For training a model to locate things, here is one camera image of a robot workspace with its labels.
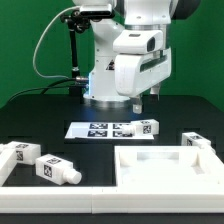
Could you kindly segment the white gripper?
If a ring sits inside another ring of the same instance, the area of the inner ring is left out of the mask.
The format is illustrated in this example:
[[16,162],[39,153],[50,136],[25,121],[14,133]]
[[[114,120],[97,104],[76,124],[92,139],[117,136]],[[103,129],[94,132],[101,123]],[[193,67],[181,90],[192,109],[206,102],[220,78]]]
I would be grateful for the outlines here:
[[131,97],[132,110],[142,113],[141,93],[159,99],[161,84],[171,74],[171,49],[146,55],[120,54],[115,58],[115,88],[119,95]]

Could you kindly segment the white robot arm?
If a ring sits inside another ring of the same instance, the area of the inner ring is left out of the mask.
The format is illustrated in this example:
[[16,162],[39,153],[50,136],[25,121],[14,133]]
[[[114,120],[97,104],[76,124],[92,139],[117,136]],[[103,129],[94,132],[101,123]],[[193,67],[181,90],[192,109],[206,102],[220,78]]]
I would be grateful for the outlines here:
[[143,92],[157,95],[171,74],[171,22],[190,17],[201,0],[72,1],[94,33],[95,65],[84,101],[102,108],[132,104],[141,113]]

